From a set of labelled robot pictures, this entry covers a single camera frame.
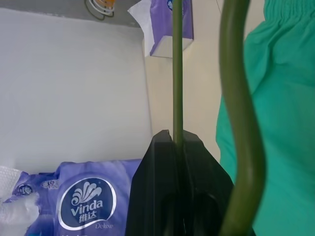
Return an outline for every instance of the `beige wall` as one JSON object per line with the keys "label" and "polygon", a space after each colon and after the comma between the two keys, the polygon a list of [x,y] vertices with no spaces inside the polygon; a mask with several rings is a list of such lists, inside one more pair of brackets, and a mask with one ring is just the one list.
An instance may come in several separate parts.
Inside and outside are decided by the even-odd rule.
{"label": "beige wall", "polygon": [[[263,20],[263,0],[251,4],[246,33]],[[184,129],[220,159],[216,123],[221,99],[219,27],[223,0],[192,0],[194,42],[183,53]],[[172,59],[145,58],[153,133],[172,132]]]}

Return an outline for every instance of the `vinda logo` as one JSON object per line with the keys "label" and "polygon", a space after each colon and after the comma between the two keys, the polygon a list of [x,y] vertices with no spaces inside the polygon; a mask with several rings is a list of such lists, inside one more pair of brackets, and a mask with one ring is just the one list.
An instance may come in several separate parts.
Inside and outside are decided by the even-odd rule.
{"label": "vinda logo", "polygon": [[71,185],[63,194],[58,219],[67,230],[81,230],[108,220],[116,208],[113,186],[101,178],[86,178]]}

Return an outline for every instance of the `orange object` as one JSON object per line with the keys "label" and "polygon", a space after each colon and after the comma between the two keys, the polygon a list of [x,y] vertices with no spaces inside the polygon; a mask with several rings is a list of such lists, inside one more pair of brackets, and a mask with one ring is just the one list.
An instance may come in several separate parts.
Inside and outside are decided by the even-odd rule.
{"label": "orange object", "polygon": [[95,0],[97,3],[106,8],[114,7],[115,0]]}

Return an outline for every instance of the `flower logo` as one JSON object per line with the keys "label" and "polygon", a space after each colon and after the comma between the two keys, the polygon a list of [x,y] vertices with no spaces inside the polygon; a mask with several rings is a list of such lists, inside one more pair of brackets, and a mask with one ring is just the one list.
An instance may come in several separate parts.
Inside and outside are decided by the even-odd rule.
{"label": "flower logo", "polygon": [[85,182],[83,185],[83,191],[80,188],[77,188],[73,195],[71,204],[77,206],[81,203],[86,203],[91,200],[95,196],[99,196],[102,192],[100,187],[97,187],[95,183],[90,184],[89,182]]}

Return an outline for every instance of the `green plant stem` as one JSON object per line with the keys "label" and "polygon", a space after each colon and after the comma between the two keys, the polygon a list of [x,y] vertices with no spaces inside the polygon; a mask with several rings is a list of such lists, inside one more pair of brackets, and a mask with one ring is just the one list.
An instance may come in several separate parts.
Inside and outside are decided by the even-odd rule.
{"label": "green plant stem", "polygon": [[183,158],[182,36],[182,0],[173,0],[173,140],[175,143],[178,158]]}
{"label": "green plant stem", "polygon": [[220,236],[247,236],[265,185],[265,155],[243,63],[250,0],[225,0],[220,26],[220,73],[237,151],[235,187]]}

